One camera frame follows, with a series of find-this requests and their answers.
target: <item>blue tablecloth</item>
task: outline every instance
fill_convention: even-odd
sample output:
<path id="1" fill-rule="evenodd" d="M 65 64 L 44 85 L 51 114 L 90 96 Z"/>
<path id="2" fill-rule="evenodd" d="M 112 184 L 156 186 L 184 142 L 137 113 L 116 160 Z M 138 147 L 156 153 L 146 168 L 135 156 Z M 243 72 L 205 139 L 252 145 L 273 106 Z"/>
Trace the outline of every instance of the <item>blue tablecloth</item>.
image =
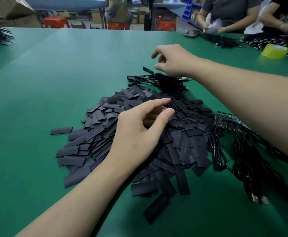
<path id="1" fill-rule="evenodd" d="M 107 7 L 104 0 L 25 0 L 35 11 L 84 11 L 95 8 Z M 140 2 L 134 2 L 130 7 L 144 7 Z M 164 1 L 163 3 L 154 3 L 154 7 L 165 7 L 182 16 L 186 4 L 181 2 L 169 3 Z"/>

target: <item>green table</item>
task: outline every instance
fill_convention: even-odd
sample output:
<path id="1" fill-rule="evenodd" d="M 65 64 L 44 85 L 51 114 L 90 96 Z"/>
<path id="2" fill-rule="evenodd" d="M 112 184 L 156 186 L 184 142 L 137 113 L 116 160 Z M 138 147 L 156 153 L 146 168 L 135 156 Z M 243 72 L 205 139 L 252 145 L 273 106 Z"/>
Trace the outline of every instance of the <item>green table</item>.
<path id="1" fill-rule="evenodd" d="M 64 189 L 68 171 L 55 158 L 67 135 L 50 136 L 50 130 L 80 128 L 85 110 L 125 88 L 127 75 L 154 68 L 150 55 L 157 45 L 179 43 L 216 62 L 288 76 L 288 57 L 270 60 L 251 47 L 224 50 L 180 33 L 22 28 L 12 33 L 13 43 L 0 46 L 0 237 L 15 235 L 71 190 Z M 198 83 L 187 86 L 213 111 L 228 112 Z M 288 180 L 288 166 L 271 161 Z M 228 171 L 186 174 L 191 195 L 174 196 L 152 226 L 142 212 L 159 193 L 132 197 L 126 187 L 102 218 L 98 236 L 288 236 L 288 203 L 277 195 L 270 193 L 270 204 L 260 206 L 249 202 Z"/>

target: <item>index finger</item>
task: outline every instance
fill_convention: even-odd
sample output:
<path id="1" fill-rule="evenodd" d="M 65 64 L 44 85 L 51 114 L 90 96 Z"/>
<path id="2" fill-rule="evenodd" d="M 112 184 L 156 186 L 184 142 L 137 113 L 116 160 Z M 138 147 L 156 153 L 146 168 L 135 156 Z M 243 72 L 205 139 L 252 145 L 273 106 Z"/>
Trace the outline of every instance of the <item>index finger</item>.
<path id="1" fill-rule="evenodd" d="M 134 108 L 132 110 L 138 111 L 141 119 L 143 120 L 147 114 L 152 112 L 156 107 L 167 105 L 170 102 L 170 98 L 163 98 L 157 100 L 149 100 L 144 102 Z"/>
<path id="2" fill-rule="evenodd" d="M 162 54 L 162 46 L 157 46 L 152 54 L 152 59 L 157 57 L 159 54 Z"/>

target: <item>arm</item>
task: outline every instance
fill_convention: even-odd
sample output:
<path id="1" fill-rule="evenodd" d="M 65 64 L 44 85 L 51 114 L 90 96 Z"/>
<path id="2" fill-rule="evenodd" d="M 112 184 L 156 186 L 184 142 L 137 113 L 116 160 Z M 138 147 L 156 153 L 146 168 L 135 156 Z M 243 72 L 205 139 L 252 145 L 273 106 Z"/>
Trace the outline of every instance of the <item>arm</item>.
<path id="1" fill-rule="evenodd" d="M 198 24 L 200 26 L 202 26 L 203 31 L 207 31 L 207 29 L 210 26 L 210 23 L 205 21 L 205 19 L 206 19 L 208 14 L 209 14 L 209 12 L 201 9 L 200 12 L 199 12 L 199 15 L 198 15 Z"/>
<path id="2" fill-rule="evenodd" d="M 226 27 L 222 27 L 218 29 L 218 32 L 219 33 L 220 32 L 233 32 L 233 31 L 241 30 L 250 26 L 251 24 L 256 22 L 258 14 L 259 14 L 259 9 L 260 9 L 260 6 L 256 6 L 256 7 L 248 9 L 247 15 L 243 19 L 239 20 L 238 22 L 230 26 L 226 26 Z"/>
<path id="3" fill-rule="evenodd" d="M 273 16 L 275 11 L 280 7 L 280 4 L 272 2 L 266 7 L 265 11 L 261 14 L 259 20 L 264 26 L 280 29 L 288 34 L 288 23 L 284 23 Z"/>
<path id="4" fill-rule="evenodd" d="M 201 59 L 179 45 L 158 46 L 152 58 L 159 53 L 162 55 L 156 69 L 196 80 L 233 114 L 288 155 L 288 77 Z"/>
<path id="5" fill-rule="evenodd" d="M 163 107 L 169 101 L 150 100 L 122 112 L 104 161 L 17 237 L 89 237 L 113 195 L 157 145 L 175 112 Z M 151 127 L 147 130 L 144 124 Z"/>

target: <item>yellow tape roll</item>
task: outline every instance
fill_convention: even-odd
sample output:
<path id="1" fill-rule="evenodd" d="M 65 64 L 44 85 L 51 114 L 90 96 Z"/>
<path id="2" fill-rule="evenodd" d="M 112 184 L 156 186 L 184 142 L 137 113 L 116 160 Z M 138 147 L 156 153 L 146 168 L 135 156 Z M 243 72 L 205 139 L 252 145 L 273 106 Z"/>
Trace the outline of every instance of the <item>yellow tape roll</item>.
<path id="1" fill-rule="evenodd" d="M 282 59 L 288 54 L 288 47 L 268 44 L 262 52 L 263 56 L 271 59 Z"/>

